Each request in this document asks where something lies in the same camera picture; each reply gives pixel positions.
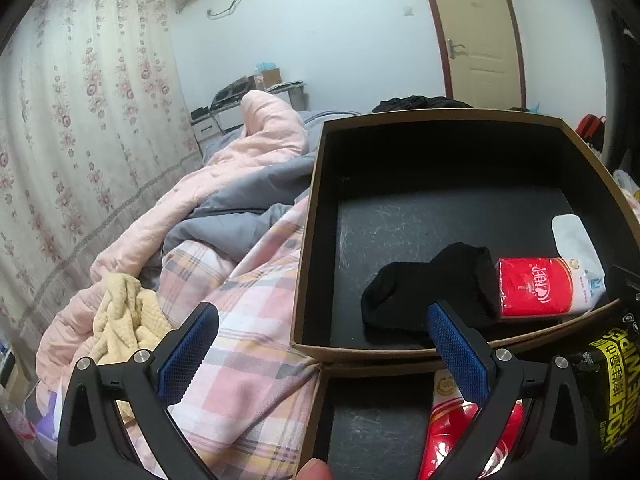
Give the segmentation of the person left hand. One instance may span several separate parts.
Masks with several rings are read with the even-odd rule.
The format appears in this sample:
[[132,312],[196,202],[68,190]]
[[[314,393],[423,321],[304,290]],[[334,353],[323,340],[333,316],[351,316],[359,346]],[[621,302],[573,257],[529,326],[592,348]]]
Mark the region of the person left hand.
[[329,465],[323,460],[312,458],[299,469],[295,480],[332,480],[332,472]]

